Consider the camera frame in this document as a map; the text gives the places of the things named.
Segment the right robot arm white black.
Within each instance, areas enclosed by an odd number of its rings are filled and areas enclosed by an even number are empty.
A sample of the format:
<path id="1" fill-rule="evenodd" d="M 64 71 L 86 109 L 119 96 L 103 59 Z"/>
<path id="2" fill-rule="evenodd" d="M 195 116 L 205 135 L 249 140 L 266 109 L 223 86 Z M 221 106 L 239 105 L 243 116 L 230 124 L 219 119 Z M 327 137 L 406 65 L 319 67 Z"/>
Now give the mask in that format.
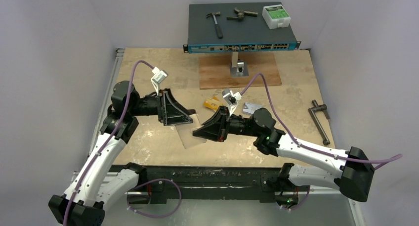
<path id="1" fill-rule="evenodd" d="M 266 108 L 256 110 L 249 118 L 230 114 L 219 107 L 202 126 L 192 131 L 195 137 L 223 142 L 229 134 L 253 136 L 253 145 L 265 155 L 295 159 L 308 166 L 294 165 L 277 177 L 280 188 L 315 185 L 339 190 L 344 196 L 366 202 L 371 189 L 374 167 L 363 150 L 327 148 L 275 128 L 276 121 Z"/>

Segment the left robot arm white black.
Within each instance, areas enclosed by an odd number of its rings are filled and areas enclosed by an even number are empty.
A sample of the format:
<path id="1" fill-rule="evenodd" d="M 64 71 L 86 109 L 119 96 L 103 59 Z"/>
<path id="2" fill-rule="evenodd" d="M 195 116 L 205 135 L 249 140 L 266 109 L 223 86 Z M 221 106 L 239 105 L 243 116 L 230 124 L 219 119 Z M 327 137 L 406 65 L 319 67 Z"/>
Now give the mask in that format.
<path id="1" fill-rule="evenodd" d="M 138 127 L 139 116 L 156 115 L 164 126 L 175 126 L 192 123 L 195 112 L 176 101 L 170 89 L 141 97 L 129 81 L 115 84 L 92 153 L 65 192 L 52 196 L 48 203 L 57 222 L 65 226 L 99 226 L 106 210 L 127 191 L 143 190 L 150 198 L 152 185 L 161 181 L 150 180 L 144 166 L 128 163 L 110 182 L 103 181 Z"/>

